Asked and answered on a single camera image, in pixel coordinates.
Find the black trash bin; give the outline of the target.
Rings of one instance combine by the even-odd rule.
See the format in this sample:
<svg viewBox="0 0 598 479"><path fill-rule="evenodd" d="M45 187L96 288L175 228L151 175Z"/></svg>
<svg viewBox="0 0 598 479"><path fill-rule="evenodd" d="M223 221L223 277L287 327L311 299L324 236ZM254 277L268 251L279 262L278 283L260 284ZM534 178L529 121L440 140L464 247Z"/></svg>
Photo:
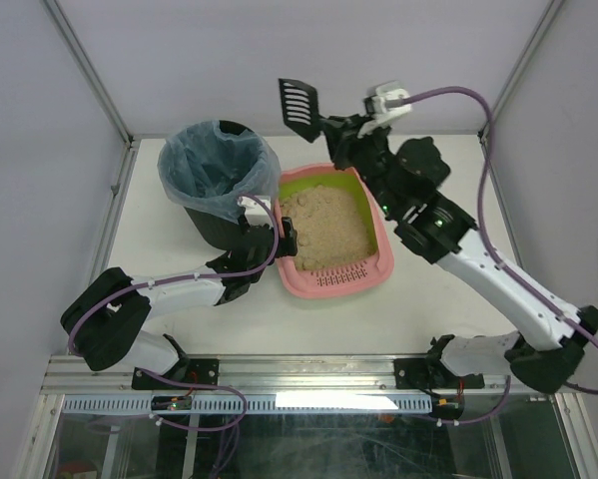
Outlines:
<svg viewBox="0 0 598 479"><path fill-rule="evenodd" d="M193 203L185 210L202 238L228 249L242 237L238 195L275 198L281 167L269 144L252 129L228 120L198 124L184 142L184 175Z"/></svg>

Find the pink green litter box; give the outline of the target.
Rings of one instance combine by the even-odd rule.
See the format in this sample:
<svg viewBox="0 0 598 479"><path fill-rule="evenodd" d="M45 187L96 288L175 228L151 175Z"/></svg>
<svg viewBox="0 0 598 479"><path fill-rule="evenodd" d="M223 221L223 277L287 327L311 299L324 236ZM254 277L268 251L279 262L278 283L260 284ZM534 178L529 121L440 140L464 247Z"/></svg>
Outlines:
<svg viewBox="0 0 598 479"><path fill-rule="evenodd" d="M298 270L292 257L281 257L276 260L276 265L285 288L304 299L319 299L355 294L385 282L393 272L394 258L382 210L355 170L338 171L330 164L314 164L284 171L280 178L279 199L282 201L318 185L339 188L351 194L375 253L347 265L318 270Z"/></svg>

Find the blue plastic bin liner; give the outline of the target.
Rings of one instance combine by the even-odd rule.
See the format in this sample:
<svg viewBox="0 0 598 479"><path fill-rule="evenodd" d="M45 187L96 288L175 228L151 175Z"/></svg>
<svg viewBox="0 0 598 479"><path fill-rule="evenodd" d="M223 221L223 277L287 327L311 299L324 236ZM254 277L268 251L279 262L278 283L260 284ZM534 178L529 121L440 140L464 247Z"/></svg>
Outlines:
<svg viewBox="0 0 598 479"><path fill-rule="evenodd" d="M169 200L234 223L242 194L275 199L281 166L263 137L231 121L186 127L166 140L157 163Z"/></svg>

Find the black slotted litter scoop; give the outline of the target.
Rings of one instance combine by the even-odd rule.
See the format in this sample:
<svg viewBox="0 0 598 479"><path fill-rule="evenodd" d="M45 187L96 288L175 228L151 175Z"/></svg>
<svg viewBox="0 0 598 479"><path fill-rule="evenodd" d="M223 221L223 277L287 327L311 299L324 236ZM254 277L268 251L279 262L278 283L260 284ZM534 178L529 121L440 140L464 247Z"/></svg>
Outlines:
<svg viewBox="0 0 598 479"><path fill-rule="evenodd" d="M325 120L316 88L296 79L279 78L278 82L285 126L313 143L321 135Z"/></svg>

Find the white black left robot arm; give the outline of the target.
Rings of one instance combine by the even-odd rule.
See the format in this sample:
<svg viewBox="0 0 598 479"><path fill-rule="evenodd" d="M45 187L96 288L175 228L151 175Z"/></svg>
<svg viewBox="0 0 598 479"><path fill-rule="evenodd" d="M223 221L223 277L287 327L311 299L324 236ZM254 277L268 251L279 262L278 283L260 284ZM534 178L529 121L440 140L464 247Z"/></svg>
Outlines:
<svg viewBox="0 0 598 479"><path fill-rule="evenodd" d="M298 253L298 233L283 217L274 226L250 226L237 247L175 276L140 280L118 267L102 272L63 312L70 351L94 372L124 363L144 380L158 375L173 387L202 378L200 367L169 334L148 332L152 319L196 306L233 302L257 283L274 260Z"/></svg>

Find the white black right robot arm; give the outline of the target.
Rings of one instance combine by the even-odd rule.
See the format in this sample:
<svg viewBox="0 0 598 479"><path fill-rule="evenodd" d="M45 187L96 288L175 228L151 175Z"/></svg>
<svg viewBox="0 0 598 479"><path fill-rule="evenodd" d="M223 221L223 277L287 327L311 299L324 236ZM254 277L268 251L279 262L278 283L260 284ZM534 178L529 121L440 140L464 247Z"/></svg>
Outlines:
<svg viewBox="0 0 598 479"><path fill-rule="evenodd" d="M406 248L468 284L516 328L499 336L444 335L429 359L454 376L512 375L545 394L568 386L598 331L598 308L562 300L486 248L482 226L440 192L450 167L431 138L407 140L393 152L390 129L367 133L368 122L361 115L321 120L334 166L356 170Z"/></svg>

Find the beige cat litter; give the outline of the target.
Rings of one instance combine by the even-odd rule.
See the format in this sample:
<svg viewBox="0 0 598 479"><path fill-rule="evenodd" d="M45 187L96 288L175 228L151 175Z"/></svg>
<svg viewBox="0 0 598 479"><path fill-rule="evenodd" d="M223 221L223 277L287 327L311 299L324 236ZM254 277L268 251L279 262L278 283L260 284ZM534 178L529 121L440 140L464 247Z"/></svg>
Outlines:
<svg viewBox="0 0 598 479"><path fill-rule="evenodd" d="M297 232L298 270L346 266L376 251L354 197L345 190L317 185L291 194L280 207Z"/></svg>

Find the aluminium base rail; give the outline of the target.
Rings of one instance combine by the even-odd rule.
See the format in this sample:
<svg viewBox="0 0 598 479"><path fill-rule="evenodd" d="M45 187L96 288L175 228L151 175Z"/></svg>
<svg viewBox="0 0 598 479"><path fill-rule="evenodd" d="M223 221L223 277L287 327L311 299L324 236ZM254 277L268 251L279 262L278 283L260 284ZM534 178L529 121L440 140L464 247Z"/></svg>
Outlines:
<svg viewBox="0 0 598 479"><path fill-rule="evenodd" d="M411 366L420 354L220 354L194 355L181 378L187 387L195 380L228 386L244 394L285 390L340 390L350 392L408 392ZM51 357L42 381L43 394L130 394L147 377L132 365L117 364L93 371L73 355Z"/></svg>

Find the right aluminium frame post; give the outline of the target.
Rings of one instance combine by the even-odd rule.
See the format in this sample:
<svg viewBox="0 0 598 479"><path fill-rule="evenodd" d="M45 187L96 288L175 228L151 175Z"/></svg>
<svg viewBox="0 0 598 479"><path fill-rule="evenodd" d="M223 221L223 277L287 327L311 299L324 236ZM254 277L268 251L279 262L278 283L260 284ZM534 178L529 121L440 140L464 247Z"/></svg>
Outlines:
<svg viewBox="0 0 598 479"><path fill-rule="evenodd" d="M494 120L496 120L503 112L512 94L521 83L525 71L528 69L536 52L542 45L566 4L566 0L549 0L547 2L546 7L525 42L520 55L515 61L511 72L507 76L500 93L491 107L491 113Z"/></svg>

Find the aluminium frame post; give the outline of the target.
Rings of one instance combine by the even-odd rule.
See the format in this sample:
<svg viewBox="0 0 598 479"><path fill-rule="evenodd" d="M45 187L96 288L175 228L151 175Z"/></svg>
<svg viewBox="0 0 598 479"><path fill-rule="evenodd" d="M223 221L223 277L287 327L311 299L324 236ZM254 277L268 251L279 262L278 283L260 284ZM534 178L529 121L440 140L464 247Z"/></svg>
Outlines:
<svg viewBox="0 0 598 479"><path fill-rule="evenodd" d="M61 3L57 0L41 0L41 5L58 31L61 40L68 49L109 123L123 144L126 147L131 147L134 142L134 135L123 120L120 111L115 105L108 89L105 87Z"/></svg>
<svg viewBox="0 0 598 479"><path fill-rule="evenodd" d="M494 120L496 120L503 112L512 94L521 83L525 71L528 69L536 52L542 45L566 4L566 0L549 0L547 2L546 7L525 42L520 55L515 61L511 72L507 76L500 93L491 107L491 113Z"/></svg>

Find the left aluminium frame post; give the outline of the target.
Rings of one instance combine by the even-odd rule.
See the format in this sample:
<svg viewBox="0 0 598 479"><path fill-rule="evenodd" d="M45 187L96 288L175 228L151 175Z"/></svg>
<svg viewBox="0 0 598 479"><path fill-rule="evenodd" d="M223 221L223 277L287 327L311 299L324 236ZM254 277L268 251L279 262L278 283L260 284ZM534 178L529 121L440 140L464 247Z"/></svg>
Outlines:
<svg viewBox="0 0 598 479"><path fill-rule="evenodd" d="M68 49L109 123L123 144L126 147L131 147L134 142L134 135L123 120L120 111L115 105L108 89L105 87L61 3L57 0L41 0L41 5L58 31L61 40Z"/></svg>

